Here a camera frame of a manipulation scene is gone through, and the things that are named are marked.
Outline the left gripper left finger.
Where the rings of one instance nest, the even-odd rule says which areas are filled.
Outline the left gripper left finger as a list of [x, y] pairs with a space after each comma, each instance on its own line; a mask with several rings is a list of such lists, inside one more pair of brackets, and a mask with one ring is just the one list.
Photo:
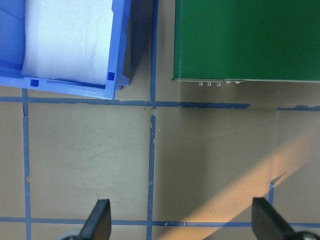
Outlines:
[[81, 229], [65, 231], [58, 236], [58, 239], [109, 240], [111, 232], [111, 203], [109, 199], [100, 199], [96, 202]]

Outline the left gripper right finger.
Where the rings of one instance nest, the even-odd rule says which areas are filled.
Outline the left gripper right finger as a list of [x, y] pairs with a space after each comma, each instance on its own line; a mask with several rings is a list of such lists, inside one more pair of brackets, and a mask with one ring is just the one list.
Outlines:
[[318, 240], [316, 233], [294, 230], [263, 197], [254, 197], [251, 205], [251, 229], [258, 240]]

